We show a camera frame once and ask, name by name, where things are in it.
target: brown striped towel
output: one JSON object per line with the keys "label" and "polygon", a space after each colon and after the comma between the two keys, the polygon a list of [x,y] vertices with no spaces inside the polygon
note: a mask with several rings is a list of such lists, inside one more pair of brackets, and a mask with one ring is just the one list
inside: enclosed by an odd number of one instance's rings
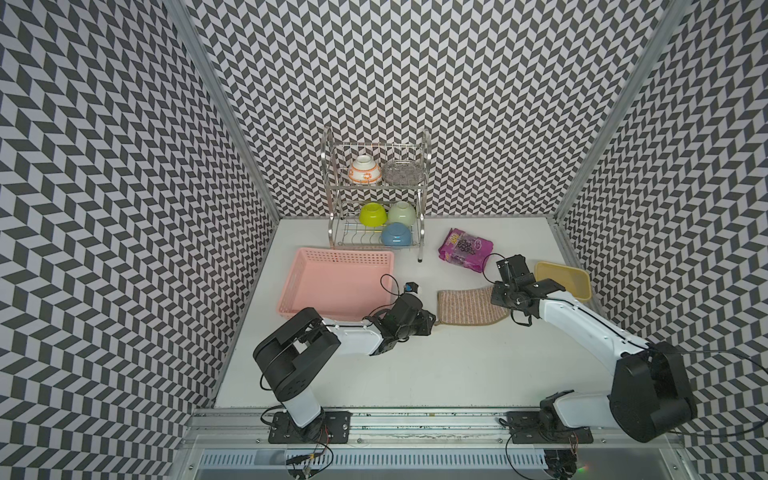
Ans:
{"label": "brown striped towel", "polygon": [[491,325],[509,316],[509,309],[491,304],[492,286],[476,290],[437,292],[437,320],[445,325]]}

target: light green bowl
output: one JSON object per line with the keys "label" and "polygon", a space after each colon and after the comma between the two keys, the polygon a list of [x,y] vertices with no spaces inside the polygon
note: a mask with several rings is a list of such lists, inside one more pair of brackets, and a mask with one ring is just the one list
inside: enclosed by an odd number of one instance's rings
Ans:
{"label": "light green bowl", "polygon": [[381,227],[386,223],[386,210],[381,205],[371,202],[360,211],[360,223],[366,227]]}

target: dish rack leg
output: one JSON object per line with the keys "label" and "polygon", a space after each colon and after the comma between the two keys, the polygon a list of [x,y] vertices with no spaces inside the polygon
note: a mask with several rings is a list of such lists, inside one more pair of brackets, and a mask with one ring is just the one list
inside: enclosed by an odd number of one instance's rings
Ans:
{"label": "dish rack leg", "polygon": [[419,263],[424,260],[424,197],[422,191],[416,192],[416,205],[419,208]]}

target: black mounting plate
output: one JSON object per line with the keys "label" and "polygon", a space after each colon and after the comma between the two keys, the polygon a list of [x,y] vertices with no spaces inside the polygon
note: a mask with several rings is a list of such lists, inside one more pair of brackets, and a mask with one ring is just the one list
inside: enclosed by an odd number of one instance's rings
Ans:
{"label": "black mounting plate", "polygon": [[[352,414],[349,412],[328,412],[326,411],[324,427],[328,427],[329,439],[326,441],[325,432],[318,440],[323,443],[347,443],[349,440],[349,419]],[[314,443],[314,440],[305,439],[298,429],[294,426],[288,412],[275,413],[272,418],[272,428],[270,428],[270,443]]]}
{"label": "black mounting plate", "polygon": [[538,410],[507,412],[507,423],[512,443],[571,443],[574,441],[573,435],[576,435],[579,443],[594,443],[589,427],[562,432],[567,427],[558,422],[557,430],[544,432],[539,429]]}

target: pink plastic tray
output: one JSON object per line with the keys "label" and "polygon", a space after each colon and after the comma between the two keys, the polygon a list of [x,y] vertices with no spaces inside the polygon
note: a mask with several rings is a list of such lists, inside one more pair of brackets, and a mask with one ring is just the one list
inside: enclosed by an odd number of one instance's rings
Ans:
{"label": "pink plastic tray", "polygon": [[[377,306],[392,302],[379,279],[392,275],[394,266],[392,252],[299,248],[277,312],[289,319],[311,306],[326,318],[359,322]],[[395,291],[392,278],[385,277],[383,283]]]}

